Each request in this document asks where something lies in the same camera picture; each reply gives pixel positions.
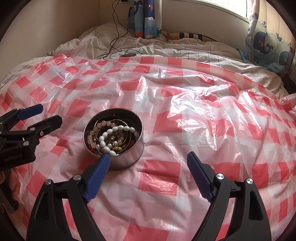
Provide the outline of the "person left hand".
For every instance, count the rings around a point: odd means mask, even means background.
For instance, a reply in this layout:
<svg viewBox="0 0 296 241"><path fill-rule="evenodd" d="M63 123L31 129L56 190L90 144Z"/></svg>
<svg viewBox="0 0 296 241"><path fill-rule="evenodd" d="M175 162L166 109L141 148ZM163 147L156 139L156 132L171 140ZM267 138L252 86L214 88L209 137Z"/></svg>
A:
<svg viewBox="0 0 296 241"><path fill-rule="evenodd" d="M1 171L1 201L10 213L19 207L20 180L16 167Z"/></svg>

